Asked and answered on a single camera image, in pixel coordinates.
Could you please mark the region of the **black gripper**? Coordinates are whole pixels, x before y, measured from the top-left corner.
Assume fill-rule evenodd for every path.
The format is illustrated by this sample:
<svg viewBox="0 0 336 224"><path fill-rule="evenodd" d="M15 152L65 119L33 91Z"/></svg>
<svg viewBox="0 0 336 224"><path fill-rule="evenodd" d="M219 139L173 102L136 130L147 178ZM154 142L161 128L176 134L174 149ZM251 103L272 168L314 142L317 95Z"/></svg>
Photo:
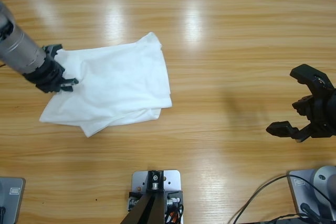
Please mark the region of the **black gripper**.
<svg viewBox="0 0 336 224"><path fill-rule="evenodd" d="M335 91L321 98L309 95L292 104L310 123L302 129L292 128L289 121L272 122L266 131L277 137L292 137L298 143L307 138L335 136Z"/></svg>
<svg viewBox="0 0 336 224"><path fill-rule="evenodd" d="M72 86L60 87L61 84L78 84L76 78L64 79L63 73L65 69L53 58L47 57L44 63L31 73L24 73L23 76L29 82L44 93L59 92L73 92Z"/></svg>

